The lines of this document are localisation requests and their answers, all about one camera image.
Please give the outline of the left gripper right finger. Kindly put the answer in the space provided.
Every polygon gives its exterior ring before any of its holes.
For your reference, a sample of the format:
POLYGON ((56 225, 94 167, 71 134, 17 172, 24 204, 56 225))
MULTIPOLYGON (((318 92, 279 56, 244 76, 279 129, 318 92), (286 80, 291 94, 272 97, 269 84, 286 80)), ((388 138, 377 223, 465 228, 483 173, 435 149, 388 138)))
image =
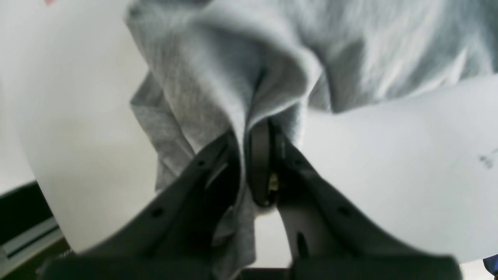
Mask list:
POLYGON ((460 280, 451 256, 415 249, 381 229, 322 178, 276 124, 247 139, 254 202, 275 207, 292 256, 288 280, 460 280))

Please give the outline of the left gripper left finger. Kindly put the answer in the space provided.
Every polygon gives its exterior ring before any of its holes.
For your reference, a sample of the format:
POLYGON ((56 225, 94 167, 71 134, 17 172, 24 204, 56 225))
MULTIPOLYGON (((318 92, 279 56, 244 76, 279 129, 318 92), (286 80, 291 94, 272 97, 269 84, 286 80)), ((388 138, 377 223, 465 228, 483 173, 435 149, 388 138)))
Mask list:
POLYGON ((227 132, 121 230, 74 257, 54 259, 41 280, 213 280, 216 227, 237 199, 238 145, 227 132))

